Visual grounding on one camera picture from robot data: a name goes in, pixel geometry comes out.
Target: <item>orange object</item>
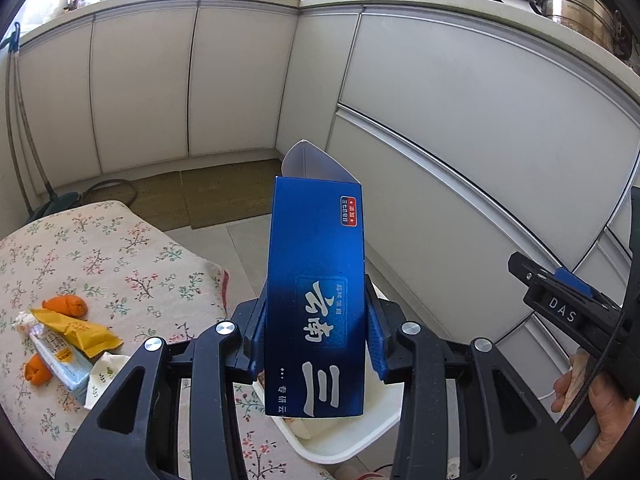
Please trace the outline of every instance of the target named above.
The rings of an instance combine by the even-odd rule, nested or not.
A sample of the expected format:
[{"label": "orange object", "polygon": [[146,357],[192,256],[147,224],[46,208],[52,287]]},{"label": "orange object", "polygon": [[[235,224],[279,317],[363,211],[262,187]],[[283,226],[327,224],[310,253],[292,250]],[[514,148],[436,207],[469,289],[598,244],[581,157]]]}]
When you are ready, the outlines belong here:
[{"label": "orange object", "polygon": [[24,365],[24,378],[33,386],[40,386],[52,378],[51,371],[42,362],[38,354],[35,354],[29,362]]},{"label": "orange object", "polygon": [[87,311],[85,301],[79,296],[75,296],[73,294],[56,296],[48,301],[43,301],[42,307],[71,317],[84,316]]}]

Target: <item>white chinese character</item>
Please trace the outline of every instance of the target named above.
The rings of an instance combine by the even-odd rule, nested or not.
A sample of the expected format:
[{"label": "white chinese character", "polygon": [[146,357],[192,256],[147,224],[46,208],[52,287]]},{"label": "white chinese character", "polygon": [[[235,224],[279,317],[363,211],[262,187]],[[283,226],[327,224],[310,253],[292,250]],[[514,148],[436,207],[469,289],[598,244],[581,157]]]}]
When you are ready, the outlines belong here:
[{"label": "white chinese character", "polygon": [[329,337],[329,332],[334,328],[333,325],[320,323],[319,317],[310,317],[308,322],[309,325],[305,326],[302,330],[306,330],[308,332],[308,334],[305,335],[305,339],[307,341],[313,341],[314,343],[321,342],[323,334],[325,337]]},{"label": "white chinese character", "polygon": [[306,311],[309,312],[310,314],[317,314],[318,313],[317,307],[320,307],[320,312],[322,312],[322,315],[327,316],[329,314],[329,311],[327,310],[327,307],[324,304],[324,302],[326,301],[327,305],[332,306],[332,304],[334,304],[334,297],[333,296],[331,298],[322,297],[322,293],[320,292],[320,282],[314,283],[314,291],[316,292],[315,295],[312,292],[308,292],[305,294],[305,298],[309,302],[309,304],[305,307]]},{"label": "white chinese character", "polygon": [[[331,374],[331,402],[330,404],[337,408],[340,406],[340,368],[335,365],[329,366]],[[308,416],[314,416],[314,402],[316,391],[314,389],[314,367],[307,361],[302,365],[302,374],[305,377],[306,384],[306,401],[303,411]],[[326,402],[326,373],[324,370],[318,370],[318,400]]]}]

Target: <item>silver screw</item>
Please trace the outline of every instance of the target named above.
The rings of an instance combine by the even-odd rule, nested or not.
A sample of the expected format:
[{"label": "silver screw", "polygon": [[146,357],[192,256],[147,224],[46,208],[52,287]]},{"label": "silver screw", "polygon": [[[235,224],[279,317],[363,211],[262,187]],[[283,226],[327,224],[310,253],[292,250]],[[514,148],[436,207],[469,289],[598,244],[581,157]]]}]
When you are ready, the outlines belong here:
[{"label": "silver screw", "polygon": [[155,352],[162,346],[162,339],[159,337],[151,337],[145,341],[145,350]]},{"label": "silver screw", "polygon": [[479,339],[476,339],[476,342],[474,343],[474,346],[476,347],[477,350],[479,350],[481,352],[488,352],[488,351],[491,350],[491,348],[494,347],[491,344],[491,341],[489,341],[488,339],[484,339],[483,337],[481,337]]},{"label": "silver screw", "polygon": [[221,321],[216,325],[216,332],[222,335],[231,334],[236,329],[236,326],[230,321]]},{"label": "silver screw", "polygon": [[420,332],[420,325],[414,323],[413,321],[407,321],[406,323],[402,324],[402,331],[405,334],[416,335],[418,332]]}]

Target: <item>yellow wrapper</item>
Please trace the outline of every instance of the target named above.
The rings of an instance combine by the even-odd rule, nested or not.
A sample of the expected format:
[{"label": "yellow wrapper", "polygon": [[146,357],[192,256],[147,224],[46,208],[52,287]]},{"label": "yellow wrapper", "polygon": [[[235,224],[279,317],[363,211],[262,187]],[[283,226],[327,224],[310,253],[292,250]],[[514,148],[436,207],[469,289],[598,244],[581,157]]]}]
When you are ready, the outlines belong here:
[{"label": "yellow wrapper", "polygon": [[66,340],[81,349],[89,358],[97,356],[103,350],[112,350],[122,344],[122,339],[114,336],[105,326],[65,316],[48,308],[32,308],[31,313],[42,324],[60,332]]}]

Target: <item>white napkin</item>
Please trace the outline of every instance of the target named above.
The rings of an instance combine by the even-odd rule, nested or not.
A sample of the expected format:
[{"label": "white napkin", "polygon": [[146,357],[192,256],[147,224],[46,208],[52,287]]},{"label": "white napkin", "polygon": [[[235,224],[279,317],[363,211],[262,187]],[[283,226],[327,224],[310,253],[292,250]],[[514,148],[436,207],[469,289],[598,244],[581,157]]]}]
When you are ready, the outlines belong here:
[{"label": "white napkin", "polygon": [[127,355],[116,355],[109,352],[102,354],[89,373],[89,385],[84,403],[86,409],[90,410],[95,405],[128,360],[129,356]]}]

